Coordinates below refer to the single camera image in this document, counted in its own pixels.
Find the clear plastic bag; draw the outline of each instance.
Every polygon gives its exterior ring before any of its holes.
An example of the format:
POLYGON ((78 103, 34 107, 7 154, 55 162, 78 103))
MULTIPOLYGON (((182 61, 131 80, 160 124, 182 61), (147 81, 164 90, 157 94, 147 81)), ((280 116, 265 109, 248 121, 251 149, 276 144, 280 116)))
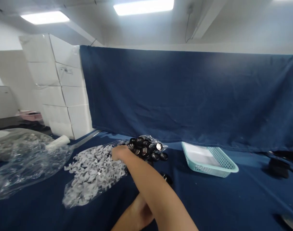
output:
POLYGON ((125 142, 117 140, 84 150, 74 157, 76 162, 64 167, 64 170, 75 173, 74 179, 65 186, 65 208, 89 203, 126 175, 125 164, 111 158, 112 148, 125 142))
POLYGON ((156 144, 161 144, 161 145, 162 145, 162 149, 161 149, 160 151, 156 151, 156 152, 163 152, 164 150, 166 150, 166 149, 168 148, 167 145, 161 143, 159 140, 153 138, 153 137, 150 136, 150 135, 141 135, 141 136, 139 136, 139 137, 143 137, 144 139, 150 141, 151 143, 153 143, 153 144, 155 144, 155 145, 156 145, 156 144))
POLYGON ((57 173, 70 158, 73 147, 56 145, 58 140, 29 129, 0 133, 0 200, 57 173))

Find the blue cloth backdrop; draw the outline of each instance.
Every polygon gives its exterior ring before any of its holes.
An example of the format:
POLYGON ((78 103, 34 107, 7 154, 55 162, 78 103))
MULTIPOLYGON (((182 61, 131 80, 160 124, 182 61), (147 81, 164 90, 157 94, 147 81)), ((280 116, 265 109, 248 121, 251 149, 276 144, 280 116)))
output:
POLYGON ((81 46, 94 128, 238 151, 293 150, 293 55, 81 46))

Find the white cardboard box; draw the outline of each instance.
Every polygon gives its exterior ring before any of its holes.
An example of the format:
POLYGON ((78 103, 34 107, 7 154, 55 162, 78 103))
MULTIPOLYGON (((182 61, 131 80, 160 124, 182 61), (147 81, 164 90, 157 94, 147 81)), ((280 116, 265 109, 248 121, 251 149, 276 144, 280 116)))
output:
POLYGON ((19 40, 28 62, 60 63, 81 69, 80 46, 51 34, 24 35, 19 40))
POLYGON ((62 92, 67 107, 89 104, 86 88, 62 87, 62 92))
POLYGON ((29 70, 38 85, 85 87, 79 68, 59 63, 28 63, 29 70))
POLYGON ((42 104, 59 107, 72 107, 88 104, 86 88, 38 86, 42 104))
POLYGON ((89 105, 58 107, 43 105, 53 134, 66 135, 70 139, 78 139, 94 129, 90 117, 89 105))
POLYGON ((56 63, 56 71, 62 86, 85 87, 81 69, 56 63))
POLYGON ((38 85, 59 86, 55 63, 28 63, 34 82, 38 85))
POLYGON ((42 104, 66 107, 62 87, 38 86, 38 88, 42 104))

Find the black object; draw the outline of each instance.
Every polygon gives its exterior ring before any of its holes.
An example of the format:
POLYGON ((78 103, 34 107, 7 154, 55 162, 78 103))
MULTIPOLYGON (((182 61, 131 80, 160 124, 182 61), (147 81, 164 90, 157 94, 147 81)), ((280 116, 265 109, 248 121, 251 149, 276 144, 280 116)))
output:
POLYGON ((128 144, 128 148, 129 148, 129 150, 130 150, 132 153, 135 153, 135 152, 136 152, 136 148, 134 147, 134 144, 133 144, 133 143, 129 143, 129 144, 128 144))
POLYGON ((25 129, 38 131, 38 132, 45 132, 50 130, 50 127, 46 127, 45 125, 40 124, 39 121, 28 121, 28 120, 23 120, 23 123, 19 125, 10 125, 7 127, 0 128, 0 130, 11 129, 11 128, 25 128, 25 129))
POLYGON ((293 218, 288 215, 281 215, 281 218, 291 229, 293 229, 293 218))
POLYGON ((131 175, 127 167, 125 168, 125 172, 126 172, 128 175, 131 175))
POLYGON ((152 143, 152 141, 149 138, 145 137, 144 139, 147 140, 148 142, 152 143))
POLYGON ((158 144, 156 144, 156 150, 157 151, 161 151, 162 150, 162 144, 161 143, 158 143, 158 144))
POLYGON ((169 158, 168 154, 165 152, 160 153, 159 156, 162 161, 167 161, 169 158))
POLYGON ((147 148, 141 148, 140 149, 140 154, 141 154, 141 157, 143 158, 143 159, 146 159, 146 158, 148 158, 150 155, 148 154, 148 152, 147 152, 147 148))
POLYGON ((143 137, 138 137, 136 142, 135 142, 136 148, 142 148, 143 141, 144 141, 143 137))
POLYGON ((282 160, 271 158, 268 163, 268 170, 274 176, 289 178, 290 165, 282 160))
POLYGON ((137 149, 136 152, 134 153, 136 156, 139 156, 141 155, 141 150, 140 149, 137 149))
POLYGON ((130 140, 129 140, 129 143, 132 143, 132 144, 134 144, 135 142, 136 142, 136 138, 131 138, 130 140))
POLYGON ((290 151, 274 151, 273 154, 277 157, 284 158, 293 162, 293 152, 290 151))
POLYGON ((143 147, 148 148, 148 146, 150 145, 150 142, 148 140, 144 140, 142 145, 143 145, 143 147))
POLYGON ((160 175, 162 175, 162 177, 165 179, 165 181, 166 181, 169 185, 172 185, 172 184, 173 184, 173 180, 172 180, 172 178, 171 178, 167 173, 160 172, 160 175))
POLYGON ((149 165, 151 165, 152 167, 154 167, 154 163, 151 159, 147 159, 145 160, 146 163, 148 163, 149 165))
POLYGON ((157 154, 157 153, 155 153, 155 152, 152 153, 151 157, 152 157, 153 161, 158 161, 158 160, 160 160, 160 156, 159 156, 159 154, 157 154))
POLYGON ((155 151, 155 144, 153 144, 153 143, 150 143, 149 144, 149 150, 150 150, 150 152, 154 152, 155 151))

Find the black cap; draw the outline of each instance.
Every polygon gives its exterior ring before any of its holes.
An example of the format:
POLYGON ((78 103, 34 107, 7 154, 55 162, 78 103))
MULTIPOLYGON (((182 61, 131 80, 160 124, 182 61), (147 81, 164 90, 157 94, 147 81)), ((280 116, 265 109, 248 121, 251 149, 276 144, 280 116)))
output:
POLYGON ((160 156, 159 154, 153 152, 152 155, 151 155, 153 161, 158 161, 160 159, 160 156))
POLYGON ((150 143, 148 148, 149 148, 150 152, 154 152, 156 149, 155 144, 153 144, 153 143, 150 143))
POLYGON ((136 140, 136 142, 135 142, 136 147, 137 148, 142 148, 143 141, 144 141, 143 137, 138 137, 137 140, 136 140))
POLYGON ((154 167, 154 163, 151 159, 146 159, 145 162, 154 167))
POLYGON ((161 143, 157 143, 156 144, 156 150, 157 151, 161 151, 162 150, 162 144, 161 143))
POLYGON ((150 142, 147 141, 147 140, 144 140, 143 143, 142 143, 143 147, 146 147, 148 148, 148 146, 150 145, 150 142))
POLYGON ((129 149, 132 153, 135 153, 135 152, 136 152, 136 148, 134 147, 134 144, 133 144, 133 143, 129 143, 127 146, 128 146, 128 149, 129 149))
POLYGON ((140 149, 140 153, 143 159, 147 159, 150 156, 150 153, 148 152, 147 148, 140 149))
POLYGON ((160 153, 159 156, 162 161, 167 161, 169 157, 168 154, 165 152, 160 153))
POLYGON ((125 172, 126 172, 128 175, 131 175, 127 167, 125 168, 125 172))
POLYGON ((132 143, 132 144, 134 144, 135 142, 136 142, 136 138, 131 138, 130 140, 129 140, 129 143, 132 143))
POLYGON ((135 152, 134 154, 135 154, 136 156, 139 156, 139 157, 140 157, 140 152, 141 152, 140 149, 137 149, 136 152, 135 152))
POLYGON ((172 178, 171 178, 167 173, 160 172, 160 175, 162 175, 162 177, 165 179, 165 181, 166 181, 169 185, 172 185, 172 184, 173 184, 173 180, 172 180, 172 178))

